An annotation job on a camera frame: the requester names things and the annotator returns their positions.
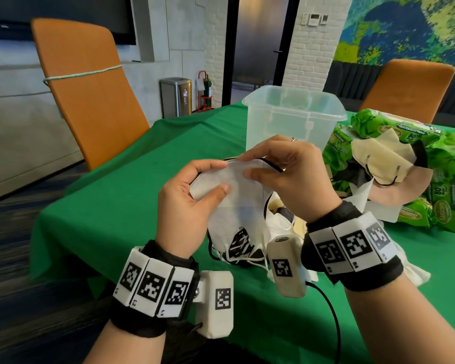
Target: white brick wall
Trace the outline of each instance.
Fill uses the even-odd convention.
[[[228,0],[206,2],[206,72],[212,80],[212,107],[221,107]]]
[[[283,86],[321,91],[352,0],[300,0]],[[302,26],[303,13],[328,14],[326,25]]]

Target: door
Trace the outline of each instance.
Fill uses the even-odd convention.
[[[299,1],[229,0],[223,106],[231,94],[237,101],[262,85],[281,85]]]

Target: green rope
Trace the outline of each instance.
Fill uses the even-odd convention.
[[[121,65],[117,65],[117,66],[112,66],[112,67],[107,67],[106,69],[102,69],[102,70],[95,70],[95,71],[87,71],[85,73],[77,73],[77,74],[69,74],[69,75],[59,75],[57,77],[48,77],[48,78],[45,78],[43,80],[43,83],[47,86],[48,85],[48,81],[50,80],[59,80],[59,79],[67,79],[67,78],[76,78],[76,77],[84,77],[86,75],[93,75],[93,74],[97,74],[97,73],[104,73],[105,71],[108,71],[108,70],[114,70],[114,69],[118,69],[122,67]]]

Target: television screen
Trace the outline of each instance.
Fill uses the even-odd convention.
[[[0,0],[0,39],[33,40],[30,21],[37,17],[97,24],[117,44],[136,44],[130,0]]]

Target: person's left hand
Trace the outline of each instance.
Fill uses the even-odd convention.
[[[195,201],[189,194],[189,184],[197,173],[221,170],[227,165],[221,160],[191,161],[158,192],[155,241],[164,251],[188,259],[202,244],[207,232],[207,219],[231,187],[221,184],[201,200]]]

